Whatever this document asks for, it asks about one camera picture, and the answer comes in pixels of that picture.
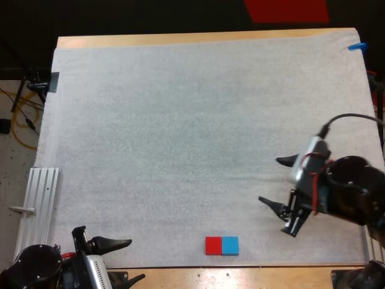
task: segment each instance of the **gray foam mat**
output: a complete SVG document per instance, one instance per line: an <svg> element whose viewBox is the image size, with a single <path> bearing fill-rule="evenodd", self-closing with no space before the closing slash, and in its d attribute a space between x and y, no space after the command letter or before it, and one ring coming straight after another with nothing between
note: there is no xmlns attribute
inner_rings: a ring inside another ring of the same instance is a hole
<svg viewBox="0 0 385 289"><path fill-rule="evenodd" d="M108 267L366 261L362 229L311 216L297 238L258 202L287 202L289 169L331 117L373 116L356 31L298 39L57 49L35 165L62 169L51 244L71 230L132 238ZM383 168L375 123L342 119L333 158ZM205 256L205 236L239 236L239 256Z"/></svg>

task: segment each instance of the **red block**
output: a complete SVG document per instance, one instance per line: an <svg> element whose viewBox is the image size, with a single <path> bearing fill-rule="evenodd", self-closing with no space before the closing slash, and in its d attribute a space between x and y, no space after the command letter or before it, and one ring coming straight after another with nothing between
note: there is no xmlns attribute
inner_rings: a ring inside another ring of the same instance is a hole
<svg viewBox="0 0 385 289"><path fill-rule="evenodd" d="M206 237L206 255L222 255L222 237Z"/></svg>
<svg viewBox="0 0 385 289"><path fill-rule="evenodd" d="M244 0L254 23L328 23L325 0Z"/></svg>

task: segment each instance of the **floor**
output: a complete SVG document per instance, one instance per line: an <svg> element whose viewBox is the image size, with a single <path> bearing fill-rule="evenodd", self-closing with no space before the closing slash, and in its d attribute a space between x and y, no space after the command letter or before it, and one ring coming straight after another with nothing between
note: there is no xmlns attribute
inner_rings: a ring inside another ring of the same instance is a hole
<svg viewBox="0 0 385 289"><path fill-rule="evenodd" d="M0 81L0 88L6 92L16 93L19 81ZM23 95L31 92L24 88ZM37 96L32 101L41 103ZM21 104L22 111L34 121L36 130L40 131L43 112L28 105ZM11 119L12 101L0 93L0 119ZM25 125L25 118L18 113L17 120ZM15 125L15 133L19 139L30 146L37 146L38 135L27 128ZM14 247L19 230L20 214L8 209L10 206L22 206L25 197L29 168L34 166L36 151L28 149L17 142L10 134L0 134L0 271L8 267L14 260Z"/></svg>

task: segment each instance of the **blue clip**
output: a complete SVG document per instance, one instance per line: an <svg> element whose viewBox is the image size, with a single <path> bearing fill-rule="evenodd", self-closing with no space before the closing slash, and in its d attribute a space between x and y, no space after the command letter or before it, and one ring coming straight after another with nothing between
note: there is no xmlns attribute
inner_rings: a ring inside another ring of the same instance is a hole
<svg viewBox="0 0 385 289"><path fill-rule="evenodd" d="M361 42L361 43L357 43L349 46L350 51L357 50L357 49L361 49L362 53L365 53L366 50L368 49L368 45L365 42Z"/></svg>

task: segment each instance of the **wooden table edge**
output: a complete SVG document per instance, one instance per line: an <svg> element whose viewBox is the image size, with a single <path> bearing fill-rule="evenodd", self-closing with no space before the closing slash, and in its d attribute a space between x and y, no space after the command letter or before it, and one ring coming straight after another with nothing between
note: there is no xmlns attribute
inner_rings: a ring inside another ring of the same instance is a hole
<svg viewBox="0 0 385 289"><path fill-rule="evenodd" d="M135 284L134 289L332 289L332 270L360 268L362 266L114 269L110 271L125 271L129 278L145 274L146 277Z"/></svg>
<svg viewBox="0 0 385 289"><path fill-rule="evenodd" d="M57 48L98 48L135 45L161 45L177 43L217 42L229 40L270 39L316 36L325 33L348 31L354 28L317 28L296 30L263 30L212 33L128 34L105 36L62 36Z"/></svg>

